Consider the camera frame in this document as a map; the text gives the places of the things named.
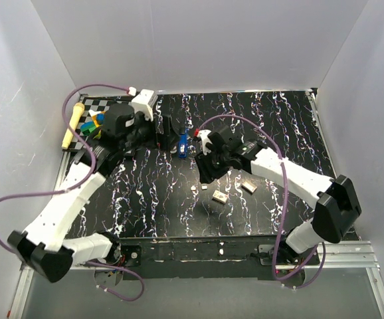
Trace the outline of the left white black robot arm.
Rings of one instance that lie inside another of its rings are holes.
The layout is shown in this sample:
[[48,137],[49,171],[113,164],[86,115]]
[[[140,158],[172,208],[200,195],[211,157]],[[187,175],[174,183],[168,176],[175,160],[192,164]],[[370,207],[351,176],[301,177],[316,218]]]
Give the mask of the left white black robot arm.
[[91,196],[118,167],[125,156],[138,148],[171,151],[179,141],[171,116],[162,116],[161,133],[150,118],[151,110],[136,110],[130,103],[113,104],[105,113],[101,126],[93,130],[86,142],[91,152],[82,148],[75,156],[62,183],[82,185],[51,198],[38,217],[24,231],[13,231],[7,242],[14,253],[49,282],[59,281],[73,265],[100,259],[115,265],[121,257],[120,244],[105,231],[87,237],[66,239],[70,226]]

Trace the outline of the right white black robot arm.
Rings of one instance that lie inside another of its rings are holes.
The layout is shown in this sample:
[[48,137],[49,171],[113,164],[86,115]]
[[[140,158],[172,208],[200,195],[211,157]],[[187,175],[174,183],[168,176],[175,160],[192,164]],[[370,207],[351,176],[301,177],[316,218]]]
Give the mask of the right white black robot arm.
[[256,140],[243,142],[223,126],[215,131],[197,130],[202,150],[195,156],[199,181],[210,184],[231,168],[268,179],[304,200],[313,210],[309,221],[294,227],[281,239],[278,256],[297,263],[304,252],[321,242],[339,243],[361,215],[361,206],[350,178],[335,179],[314,173]]

